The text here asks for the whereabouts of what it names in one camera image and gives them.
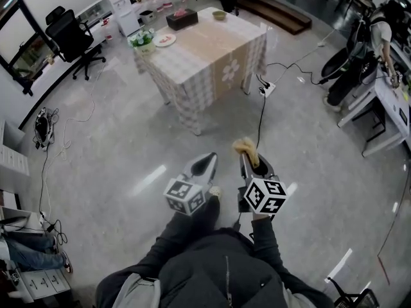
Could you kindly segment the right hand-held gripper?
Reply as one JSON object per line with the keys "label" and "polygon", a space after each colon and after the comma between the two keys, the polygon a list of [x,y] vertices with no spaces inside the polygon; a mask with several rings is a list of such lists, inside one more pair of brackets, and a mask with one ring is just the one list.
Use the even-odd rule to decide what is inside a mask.
{"label": "right hand-held gripper", "polygon": [[[238,189],[238,212],[275,216],[288,199],[284,183],[275,176],[272,165],[258,155],[259,166],[252,167],[249,156],[240,154],[240,173],[246,185]],[[273,179],[256,178],[273,177]]]}

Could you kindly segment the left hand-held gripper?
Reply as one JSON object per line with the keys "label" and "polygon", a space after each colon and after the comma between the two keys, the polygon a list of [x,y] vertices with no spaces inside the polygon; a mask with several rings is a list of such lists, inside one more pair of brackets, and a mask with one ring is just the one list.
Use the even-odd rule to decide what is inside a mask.
{"label": "left hand-held gripper", "polygon": [[171,210],[192,216],[205,205],[208,190],[216,173],[218,155],[215,152],[201,154],[190,160],[183,175],[172,178],[164,190],[164,197]]}

